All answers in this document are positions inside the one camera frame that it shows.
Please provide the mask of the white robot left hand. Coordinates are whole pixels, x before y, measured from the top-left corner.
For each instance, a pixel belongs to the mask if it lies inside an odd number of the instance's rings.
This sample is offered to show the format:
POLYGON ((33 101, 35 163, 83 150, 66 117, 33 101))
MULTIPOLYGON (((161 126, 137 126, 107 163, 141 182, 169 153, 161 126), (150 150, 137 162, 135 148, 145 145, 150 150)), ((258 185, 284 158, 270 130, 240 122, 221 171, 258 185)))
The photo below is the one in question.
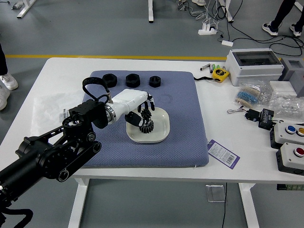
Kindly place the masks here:
POLYGON ((106 104, 109 124, 113 124, 124 115, 125 120, 138 127, 148 126, 151 122, 151 111, 154 111, 154 99, 146 91, 125 89, 106 104))

